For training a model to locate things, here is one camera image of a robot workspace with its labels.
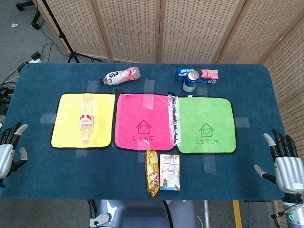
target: robotic arm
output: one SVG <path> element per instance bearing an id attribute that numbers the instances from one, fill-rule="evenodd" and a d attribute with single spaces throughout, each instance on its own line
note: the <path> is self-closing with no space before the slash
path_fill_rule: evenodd
<path id="1" fill-rule="evenodd" d="M 3 180 L 15 172 L 28 160 L 28 155 L 24 147 L 20 147 L 21 158 L 14 162 L 14 155 L 20 136 L 27 129 L 28 125 L 19 122 L 15 126 L 6 129 L 0 136 L 0 198 L 5 188 Z"/>
<path id="2" fill-rule="evenodd" d="M 304 166 L 302 159 L 298 157 L 293 139 L 285 137 L 272 130 L 275 141 L 269 134 L 264 134 L 268 142 L 275 167 L 275 176 L 266 173 L 259 165 L 254 165 L 257 173 L 277 185 L 285 193 L 283 197 L 284 211 L 273 214 L 271 217 L 279 228 L 277 218 L 286 215 L 288 228 L 304 228 L 304 201 L 301 193 L 304 192 Z"/>

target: house icon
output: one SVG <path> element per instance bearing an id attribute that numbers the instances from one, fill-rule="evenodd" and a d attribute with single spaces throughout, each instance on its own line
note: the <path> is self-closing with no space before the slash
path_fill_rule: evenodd
<path id="1" fill-rule="evenodd" d="M 142 120 L 137 126 L 138 134 L 149 134 L 152 128 L 145 120 Z"/>
<path id="2" fill-rule="evenodd" d="M 209 124 L 205 123 L 200 129 L 200 135 L 202 137 L 212 137 L 214 129 Z"/>

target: table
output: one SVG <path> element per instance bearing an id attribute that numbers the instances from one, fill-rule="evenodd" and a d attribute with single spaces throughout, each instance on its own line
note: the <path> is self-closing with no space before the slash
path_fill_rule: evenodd
<path id="1" fill-rule="evenodd" d="M 232 154 L 180 154 L 181 191 L 147 194 L 143 153 L 110 146 L 100 150 L 63 150 L 50 145 L 58 100 L 63 93 L 114 93 L 99 84 L 111 71 L 138 66 L 142 77 L 120 84 L 124 93 L 185 96 L 175 82 L 178 67 L 217 69 L 219 81 L 199 84 L 193 95 L 231 101 L 237 149 Z M 263 133 L 284 133 L 271 78 L 262 65 L 238 64 L 28 64 L 21 73 L 3 129 L 28 124 L 19 146 L 28 162 L 5 180 L 7 198 L 85 198 L 125 200 L 275 200 L 283 194 L 254 169 L 274 173 Z M 176 149 L 168 152 L 178 153 Z"/>

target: gold snack package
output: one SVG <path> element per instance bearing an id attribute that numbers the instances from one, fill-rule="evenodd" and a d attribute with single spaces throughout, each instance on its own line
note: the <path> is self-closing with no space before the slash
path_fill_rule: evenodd
<path id="1" fill-rule="evenodd" d="M 148 193 L 154 197 L 160 189 L 160 172 L 158 168 L 157 152 L 152 149 L 148 149 L 145 153 L 145 157 L 147 190 Z"/>

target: green towel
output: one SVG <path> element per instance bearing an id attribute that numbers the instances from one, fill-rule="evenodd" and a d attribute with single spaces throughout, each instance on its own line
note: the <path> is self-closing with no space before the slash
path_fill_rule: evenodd
<path id="1" fill-rule="evenodd" d="M 229 100 L 179 97 L 182 153 L 232 153 L 236 135 Z"/>

